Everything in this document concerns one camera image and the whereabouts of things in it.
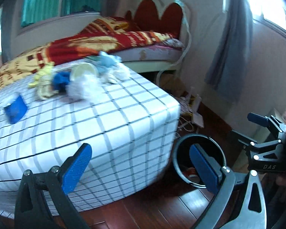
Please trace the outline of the blue knit cloth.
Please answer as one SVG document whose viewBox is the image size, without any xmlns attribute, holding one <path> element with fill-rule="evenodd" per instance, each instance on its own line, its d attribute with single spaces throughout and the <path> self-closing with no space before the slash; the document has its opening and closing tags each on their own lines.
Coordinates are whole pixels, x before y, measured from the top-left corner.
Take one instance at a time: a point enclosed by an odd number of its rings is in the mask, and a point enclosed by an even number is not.
<svg viewBox="0 0 286 229">
<path fill-rule="evenodd" d="M 54 75 L 52 80 L 52 87 L 58 92 L 65 92 L 66 86 L 70 83 L 70 72 L 62 71 Z"/>
</svg>

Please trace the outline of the clear plastic bag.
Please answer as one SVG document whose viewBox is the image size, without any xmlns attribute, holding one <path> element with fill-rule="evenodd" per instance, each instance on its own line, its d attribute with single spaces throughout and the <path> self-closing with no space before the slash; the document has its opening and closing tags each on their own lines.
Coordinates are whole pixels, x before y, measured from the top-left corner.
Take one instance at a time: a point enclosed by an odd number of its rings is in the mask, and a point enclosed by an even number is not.
<svg viewBox="0 0 286 229">
<path fill-rule="evenodd" d="M 93 102 L 101 96 L 103 89 L 98 77 L 93 74 L 83 74 L 68 83 L 66 92 L 74 101 Z"/>
</svg>

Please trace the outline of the yellow fuzzy cloth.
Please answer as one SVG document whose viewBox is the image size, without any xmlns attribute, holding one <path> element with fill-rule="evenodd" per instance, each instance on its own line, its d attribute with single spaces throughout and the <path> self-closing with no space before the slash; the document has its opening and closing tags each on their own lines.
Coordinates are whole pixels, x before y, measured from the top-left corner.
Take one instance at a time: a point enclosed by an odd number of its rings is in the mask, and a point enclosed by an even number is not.
<svg viewBox="0 0 286 229">
<path fill-rule="evenodd" d="M 34 76 L 33 82 L 29 83 L 28 87 L 34 88 L 39 84 L 42 77 L 51 76 L 53 67 L 54 67 L 53 61 L 46 63 L 44 67 L 42 67 L 37 71 L 37 73 Z"/>
</svg>

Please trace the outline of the white tissue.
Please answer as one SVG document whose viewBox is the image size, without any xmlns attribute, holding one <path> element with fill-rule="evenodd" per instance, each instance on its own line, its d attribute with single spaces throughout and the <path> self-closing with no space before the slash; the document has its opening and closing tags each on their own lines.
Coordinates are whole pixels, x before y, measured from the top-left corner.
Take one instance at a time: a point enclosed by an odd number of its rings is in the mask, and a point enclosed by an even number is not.
<svg viewBox="0 0 286 229">
<path fill-rule="evenodd" d="M 118 82 L 126 81 L 130 78 L 130 70 L 122 63 L 113 65 L 108 72 L 108 79 L 110 83 L 116 84 Z"/>
</svg>

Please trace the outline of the white blue paper cup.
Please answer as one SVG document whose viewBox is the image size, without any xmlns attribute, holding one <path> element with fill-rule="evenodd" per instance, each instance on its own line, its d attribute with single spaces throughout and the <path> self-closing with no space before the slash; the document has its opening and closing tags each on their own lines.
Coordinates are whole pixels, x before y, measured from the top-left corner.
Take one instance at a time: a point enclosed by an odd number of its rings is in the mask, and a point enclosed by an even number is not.
<svg viewBox="0 0 286 229">
<path fill-rule="evenodd" d="M 84 74 L 93 75 L 95 77 L 99 76 L 99 72 L 95 65 L 91 63 L 81 63 L 74 65 L 71 68 L 70 81 L 74 81 L 75 79 L 83 76 Z"/>
</svg>

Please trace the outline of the blue face mask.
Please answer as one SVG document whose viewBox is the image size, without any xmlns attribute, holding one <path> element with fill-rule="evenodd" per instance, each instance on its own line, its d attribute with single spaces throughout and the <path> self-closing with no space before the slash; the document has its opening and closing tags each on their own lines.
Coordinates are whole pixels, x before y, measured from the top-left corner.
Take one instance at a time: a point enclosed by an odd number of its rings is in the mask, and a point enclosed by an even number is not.
<svg viewBox="0 0 286 229">
<path fill-rule="evenodd" d="M 96 68 L 100 74 L 108 71 L 109 68 L 121 63 L 122 59 L 120 56 L 110 55 L 106 52 L 99 52 L 99 60 L 97 61 Z"/>
</svg>

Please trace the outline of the red white paper cup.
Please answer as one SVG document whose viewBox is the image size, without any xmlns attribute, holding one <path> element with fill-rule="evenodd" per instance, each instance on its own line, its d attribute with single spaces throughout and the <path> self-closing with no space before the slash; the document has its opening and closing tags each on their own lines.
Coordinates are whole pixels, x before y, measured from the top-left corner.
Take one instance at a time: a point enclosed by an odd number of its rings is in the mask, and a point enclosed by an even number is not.
<svg viewBox="0 0 286 229">
<path fill-rule="evenodd" d="M 183 172 L 183 175 L 191 182 L 200 183 L 200 177 L 196 168 L 188 168 Z"/>
</svg>

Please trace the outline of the beige bag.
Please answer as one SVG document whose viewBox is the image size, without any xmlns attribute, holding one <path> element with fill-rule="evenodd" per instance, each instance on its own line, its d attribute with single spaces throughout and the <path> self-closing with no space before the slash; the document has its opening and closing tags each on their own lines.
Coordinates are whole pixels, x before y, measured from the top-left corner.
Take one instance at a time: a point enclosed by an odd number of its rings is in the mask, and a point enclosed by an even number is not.
<svg viewBox="0 0 286 229">
<path fill-rule="evenodd" d="M 37 97 L 40 100 L 46 100 L 56 94 L 58 94 L 58 91 L 52 85 L 52 76 L 50 74 L 42 76 L 36 87 Z"/>
</svg>

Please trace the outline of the black trash bin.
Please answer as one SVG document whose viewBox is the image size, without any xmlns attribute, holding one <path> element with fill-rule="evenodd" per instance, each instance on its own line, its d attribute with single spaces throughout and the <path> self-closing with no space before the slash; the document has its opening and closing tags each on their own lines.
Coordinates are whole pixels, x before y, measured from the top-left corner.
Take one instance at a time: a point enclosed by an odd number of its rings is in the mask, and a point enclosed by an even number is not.
<svg viewBox="0 0 286 229">
<path fill-rule="evenodd" d="M 217 194 L 223 174 L 221 168 L 226 166 L 226 157 L 221 147 L 212 138 L 202 134 L 188 134 L 177 139 L 172 152 L 172 160 L 177 174 L 186 183 L 195 188 L 206 188 Z M 196 168 L 200 183 L 189 181 L 183 172 Z"/>
</svg>

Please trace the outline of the grey right curtain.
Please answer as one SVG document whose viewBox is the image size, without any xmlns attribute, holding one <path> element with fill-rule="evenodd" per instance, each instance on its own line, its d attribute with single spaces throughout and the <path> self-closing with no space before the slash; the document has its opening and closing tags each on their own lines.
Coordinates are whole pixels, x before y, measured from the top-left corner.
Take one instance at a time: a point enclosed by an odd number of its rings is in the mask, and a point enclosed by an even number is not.
<svg viewBox="0 0 286 229">
<path fill-rule="evenodd" d="M 228 102 L 239 101 L 253 38 L 253 15 L 248 0 L 230 0 L 227 20 L 206 75 L 206 83 Z"/>
</svg>

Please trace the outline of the white wifi router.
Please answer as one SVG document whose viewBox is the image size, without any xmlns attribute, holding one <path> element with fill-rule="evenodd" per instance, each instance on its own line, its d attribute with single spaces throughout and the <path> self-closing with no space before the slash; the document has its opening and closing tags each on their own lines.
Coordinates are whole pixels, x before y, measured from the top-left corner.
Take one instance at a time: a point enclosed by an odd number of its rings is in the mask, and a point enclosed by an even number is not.
<svg viewBox="0 0 286 229">
<path fill-rule="evenodd" d="M 202 101 L 200 95 L 195 91 L 195 88 L 191 86 L 190 92 L 183 97 L 182 101 L 185 102 L 185 111 L 191 112 L 192 123 L 197 126 L 197 130 L 204 127 L 203 116 L 198 113 L 198 108 Z"/>
</svg>

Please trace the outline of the white grid tablecloth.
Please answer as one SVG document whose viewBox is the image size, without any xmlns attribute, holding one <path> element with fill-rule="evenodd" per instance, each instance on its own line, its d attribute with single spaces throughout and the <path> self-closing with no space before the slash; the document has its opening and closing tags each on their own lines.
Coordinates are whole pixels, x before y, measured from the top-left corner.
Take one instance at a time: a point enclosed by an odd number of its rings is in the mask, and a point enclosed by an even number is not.
<svg viewBox="0 0 286 229">
<path fill-rule="evenodd" d="M 94 102 L 65 95 L 39 101 L 28 76 L 0 90 L 0 215 L 14 216 L 25 170 L 47 172 L 87 143 L 91 160 L 69 198 L 85 211 L 109 204 L 156 181 L 169 162 L 180 105 L 136 72 L 105 85 Z M 20 93 L 28 106 L 10 124 L 4 100 Z"/>
</svg>

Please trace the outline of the bed with red headboard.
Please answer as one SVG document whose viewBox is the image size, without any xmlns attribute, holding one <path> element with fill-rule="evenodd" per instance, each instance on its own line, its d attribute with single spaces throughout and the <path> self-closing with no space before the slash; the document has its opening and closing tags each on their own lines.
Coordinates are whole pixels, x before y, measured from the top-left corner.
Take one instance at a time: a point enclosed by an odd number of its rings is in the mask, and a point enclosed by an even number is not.
<svg viewBox="0 0 286 229">
<path fill-rule="evenodd" d="M 191 44 L 191 12 L 181 0 L 142 0 L 128 9 L 125 19 L 137 33 L 151 33 L 153 43 L 116 52 L 122 63 L 137 73 L 175 71 Z"/>
</svg>

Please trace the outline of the red yellow quilt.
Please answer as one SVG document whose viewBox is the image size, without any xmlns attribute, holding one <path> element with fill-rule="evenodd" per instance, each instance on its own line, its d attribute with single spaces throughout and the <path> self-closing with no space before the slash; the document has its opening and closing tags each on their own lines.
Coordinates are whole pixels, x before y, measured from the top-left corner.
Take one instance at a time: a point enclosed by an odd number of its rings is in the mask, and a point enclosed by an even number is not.
<svg viewBox="0 0 286 229">
<path fill-rule="evenodd" d="M 83 33 L 47 43 L 22 52 L 0 67 L 0 90 L 31 74 L 37 73 L 48 62 L 61 65 L 86 56 L 118 52 L 130 48 L 151 46 L 172 39 L 171 34 L 153 31 L 124 33 Z"/>
</svg>

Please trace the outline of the red yellow pillow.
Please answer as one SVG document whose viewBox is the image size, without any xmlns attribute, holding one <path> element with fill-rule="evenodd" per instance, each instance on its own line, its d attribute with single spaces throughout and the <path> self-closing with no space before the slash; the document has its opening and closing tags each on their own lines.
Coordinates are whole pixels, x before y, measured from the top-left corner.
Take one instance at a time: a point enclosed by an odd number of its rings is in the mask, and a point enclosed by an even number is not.
<svg viewBox="0 0 286 229">
<path fill-rule="evenodd" d="M 141 31 L 141 29 L 130 20 L 126 20 L 122 17 L 99 17 L 85 28 L 83 28 L 78 34 L 83 33 L 124 33 L 128 31 Z"/>
</svg>

